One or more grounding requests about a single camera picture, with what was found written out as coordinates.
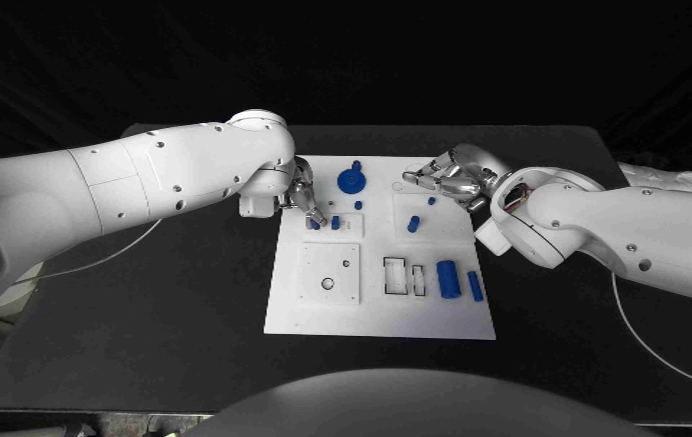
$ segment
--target black curtain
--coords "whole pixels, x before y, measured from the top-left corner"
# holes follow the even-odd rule
[[[590,125],[692,166],[692,0],[2,0],[0,31],[0,155],[266,108]]]

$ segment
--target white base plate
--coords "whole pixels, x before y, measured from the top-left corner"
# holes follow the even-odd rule
[[[475,302],[469,285],[468,272],[476,271],[484,288],[469,214],[450,198],[401,179],[403,172],[423,167],[433,157],[305,158],[329,225],[308,230],[303,212],[283,212],[264,332],[495,340],[488,295]],[[349,195],[337,179],[357,159],[368,183],[362,192]],[[432,196],[435,205],[429,205]],[[355,210],[357,200],[362,210]],[[416,233],[407,230],[413,212],[422,218]],[[351,229],[332,230],[332,215],[345,216]],[[409,295],[386,294],[386,257],[406,259]],[[458,299],[440,295],[436,264],[442,260],[456,262]],[[316,261],[318,269],[306,263]],[[414,265],[423,265],[426,297],[414,295]],[[331,290],[324,288],[325,278],[334,280]]]

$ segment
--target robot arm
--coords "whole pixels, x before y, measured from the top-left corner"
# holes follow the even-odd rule
[[[646,187],[608,191],[587,176],[557,168],[512,173],[466,144],[403,177],[469,212],[491,205],[492,218],[476,237],[497,255],[515,247],[553,269],[582,251],[621,277],[692,297],[692,193]],[[450,189],[450,179],[463,180],[465,187]]]
[[[237,192],[243,216],[270,217],[280,201],[285,208],[308,201],[306,212],[326,224],[300,162],[299,171],[285,119],[259,110],[227,123],[0,159],[0,294],[37,263],[81,242]]]

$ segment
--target white cable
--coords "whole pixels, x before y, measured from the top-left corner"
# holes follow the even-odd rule
[[[117,257],[123,252],[126,252],[126,250],[129,250],[130,248],[135,247],[135,245],[142,241],[142,239],[151,234],[151,232],[155,230],[155,227],[162,223],[161,220],[158,220],[155,222],[155,225],[149,228],[149,230],[145,232],[145,234],[139,237],[139,239],[122,250],[119,250],[113,255],[110,255],[106,259],[102,259],[100,261],[91,263],[90,265],[86,265],[84,267],[78,267],[77,269],[71,269],[71,270],[64,270],[63,272],[57,272],[55,274],[48,274],[48,275],[40,275],[38,277],[31,277],[29,279],[22,279],[22,280],[18,280],[12,285],[11,287],[14,287],[15,285],[19,285],[19,284],[24,284],[27,282],[31,282],[32,280],[44,280],[44,279],[48,279],[51,277],[58,277],[58,275],[64,275],[64,274],[71,274],[73,272],[80,272],[81,270],[86,270],[100,264],[103,264],[104,262],[107,262],[109,260],[112,260],[114,257]]]
[[[631,329],[632,335],[638,339],[639,343],[642,344],[642,347],[649,351],[649,353],[667,364],[671,369],[674,369],[681,375],[684,375],[688,379],[692,379],[692,375],[688,374],[684,370],[681,370],[668,360],[657,353],[657,351],[646,345],[646,342],[642,340],[642,337],[639,336],[638,332],[635,331],[631,321],[628,320],[628,316],[625,315],[625,310],[623,310],[623,304],[621,302],[621,294],[618,292],[618,281],[616,281],[616,274],[612,272],[613,275],[613,292],[616,293],[616,302],[618,302],[618,308],[621,309],[621,315],[623,316],[625,323],[628,324],[628,328]]]

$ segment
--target blue cylinder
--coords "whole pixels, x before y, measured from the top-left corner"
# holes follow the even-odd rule
[[[473,300],[476,302],[484,301],[484,290],[481,289],[479,276],[476,272],[469,272],[469,285],[472,286]]]
[[[440,282],[440,293],[443,295],[443,299],[456,299],[462,297],[458,267],[455,266],[453,260],[443,260],[437,263],[437,280]]]
[[[419,230],[419,224],[422,223],[422,218],[414,215],[411,217],[411,222],[409,223],[409,231],[414,233]]]
[[[339,189],[348,194],[358,194],[365,188],[365,175],[361,168],[361,161],[355,160],[351,169],[345,170],[337,179]]]

